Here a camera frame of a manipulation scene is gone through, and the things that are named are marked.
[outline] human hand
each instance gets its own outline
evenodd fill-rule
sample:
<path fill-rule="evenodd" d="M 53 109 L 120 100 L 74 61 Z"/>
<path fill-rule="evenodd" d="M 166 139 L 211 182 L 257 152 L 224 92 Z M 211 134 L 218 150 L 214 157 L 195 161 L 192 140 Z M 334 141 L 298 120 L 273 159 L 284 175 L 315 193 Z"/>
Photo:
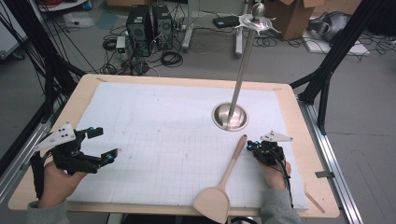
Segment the human hand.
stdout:
<path fill-rule="evenodd" d="M 290 173 L 291 173 L 290 164 L 286 161 L 282 161 L 282 162 L 284 162 L 284 165 L 286 167 L 286 172 L 288 173 L 288 175 L 290 175 Z M 286 188 L 285 177 L 283 176 L 282 172 L 279 172 L 279 171 L 282 171 L 282 167 L 280 167 L 279 164 L 277 164 L 273 167 L 270 167 L 270 166 L 267 166 L 267 165 L 259 162 L 259 165 L 264 170 L 265 181 L 267 182 L 267 185 L 270 189 L 285 189 Z"/>
<path fill-rule="evenodd" d="M 49 208 L 61 204 L 76 190 L 79 182 L 87 173 L 76 172 L 73 175 L 66 174 L 56 168 L 53 161 L 49 162 L 44 170 L 44 192 L 39 208 Z"/>

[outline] gray floor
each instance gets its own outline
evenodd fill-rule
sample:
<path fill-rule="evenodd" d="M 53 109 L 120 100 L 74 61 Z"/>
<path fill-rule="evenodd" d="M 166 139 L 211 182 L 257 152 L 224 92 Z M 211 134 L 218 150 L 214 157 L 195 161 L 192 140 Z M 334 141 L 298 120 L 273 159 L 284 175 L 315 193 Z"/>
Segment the gray floor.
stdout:
<path fill-rule="evenodd" d="M 90 12 L 94 21 L 102 9 Z M 114 27 L 125 23 L 118 18 Z M 214 27 L 210 17 L 196 21 Z M 102 37 L 108 30 L 96 26 L 68 33 L 93 67 L 104 63 Z M 70 61 L 83 70 L 91 68 L 64 39 Z M 273 48 L 253 48 L 246 81 L 291 83 L 313 72 L 325 55 L 308 53 L 304 45 L 291 47 L 276 41 Z M 233 35 L 196 30 L 191 49 L 183 53 L 178 68 L 157 67 L 161 77 L 236 80 L 240 60 L 233 56 Z M 360 62 L 347 56 L 336 70 L 330 89 L 326 130 L 343 170 L 346 182 L 365 223 L 396 222 L 396 177 L 391 172 L 396 152 L 396 53 L 372 51 Z M 0 156 L 43 102 L 42 91 L 29 60 L 0 62 Z M 156 77 L 149 70 L 147 76 Z M 23 223 L 25 212 L 0 206 L 2 223 Z M 70 213 L 72 223 L 106 223 L 106 214 Z M 335 219 L 303 218 L 303 223 L 347 223 L 344 215 Z"/>

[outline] computer tower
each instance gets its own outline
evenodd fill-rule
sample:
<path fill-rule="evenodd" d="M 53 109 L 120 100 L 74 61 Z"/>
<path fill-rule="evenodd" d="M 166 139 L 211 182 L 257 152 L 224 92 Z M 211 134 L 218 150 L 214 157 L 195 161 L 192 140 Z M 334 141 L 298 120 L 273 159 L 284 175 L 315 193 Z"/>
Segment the computer tower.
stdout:
<path fill-rule="evenodd" d="M 134 56 L 148 57 L 153 40 L 149 6 L 133 5 L 126 22 Z"/>
<path fill-rule="evenodd" d="M 171 49 L 173 47 L 173 23 L 168 7 L 153 6 L 152 18 L 158 49 Z"/>

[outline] gray sleeve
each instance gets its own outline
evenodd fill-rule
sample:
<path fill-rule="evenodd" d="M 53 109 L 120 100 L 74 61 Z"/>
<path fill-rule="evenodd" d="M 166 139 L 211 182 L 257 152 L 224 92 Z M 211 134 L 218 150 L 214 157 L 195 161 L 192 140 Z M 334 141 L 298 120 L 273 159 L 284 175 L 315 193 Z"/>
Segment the gray sleeve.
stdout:
<path fill-rule="evenodd" d="M 264 206 L 260 210 L 262 224 L 301 223 L 297 212 L 291 208 L 287 190 L 267 189 L 264 192 Z"/>
<path fill-rule="evenodd" d="M 27 206 L 27 224 L 69 224 L 66 216 L 67 201 L 51 208 L 37 208 L 38 202 Z"/>

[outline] wooden spatula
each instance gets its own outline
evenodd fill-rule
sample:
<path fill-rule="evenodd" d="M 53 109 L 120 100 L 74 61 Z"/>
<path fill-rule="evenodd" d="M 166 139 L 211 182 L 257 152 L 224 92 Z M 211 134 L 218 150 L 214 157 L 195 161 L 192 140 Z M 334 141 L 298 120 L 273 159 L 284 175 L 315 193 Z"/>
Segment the wooden spatula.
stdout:
<path fill-rule="evenodd" d="M 233 158 L 221 181 L 215 187 L 201 191 L 194 201 L 193 207 L 198 210 L 198 212 L 218 223 L 224 223 L 227 220 L 230 200 L 225 192 L 225 184 L 247 140 L 248 137 L 245 134 L 239 139 Z"/>

